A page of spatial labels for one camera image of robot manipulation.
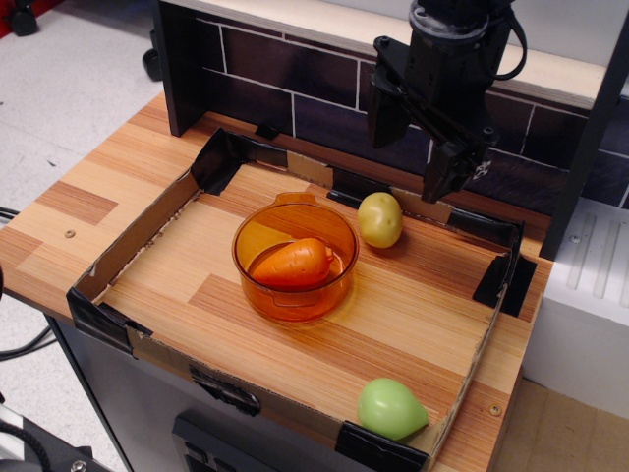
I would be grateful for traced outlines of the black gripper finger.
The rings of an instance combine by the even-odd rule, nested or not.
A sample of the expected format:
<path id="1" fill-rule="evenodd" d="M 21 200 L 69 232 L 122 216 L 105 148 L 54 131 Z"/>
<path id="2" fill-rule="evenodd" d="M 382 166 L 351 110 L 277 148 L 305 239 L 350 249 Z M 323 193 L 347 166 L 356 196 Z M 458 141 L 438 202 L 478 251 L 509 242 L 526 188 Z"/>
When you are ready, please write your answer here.
<path id="1" fill-rule="evenodd" d="M 498 139 L 494 128 L 482 128 L 479 135 L 458 135 L 435 144 L 424 176 L 422 200 L 435 204 L 484 175 L 490 165 L 488 151 Z"/>
<path id="2" fill-rule="evenodd" d="M 401 140 L 409 127 L 409 117 L 398 96 L 370 84 L 368 132 L 374 148 L 384 148 Z"/>

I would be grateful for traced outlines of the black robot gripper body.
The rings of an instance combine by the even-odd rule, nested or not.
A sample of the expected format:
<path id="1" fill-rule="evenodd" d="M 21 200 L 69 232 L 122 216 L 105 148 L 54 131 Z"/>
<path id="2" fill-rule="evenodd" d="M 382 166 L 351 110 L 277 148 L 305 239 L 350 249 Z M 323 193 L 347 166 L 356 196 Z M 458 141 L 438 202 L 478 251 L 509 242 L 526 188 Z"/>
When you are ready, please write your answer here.
<path id="1" fill-rule="evenodd" d="M 375 39 L 372 83 L 398 96 L 409 126 L 436 143 L 494 128 L 486 91 L 514 76 L 498 71 L 514 29 L 510 2 L 415 1 L 409 24 L 409 43 Z"/>

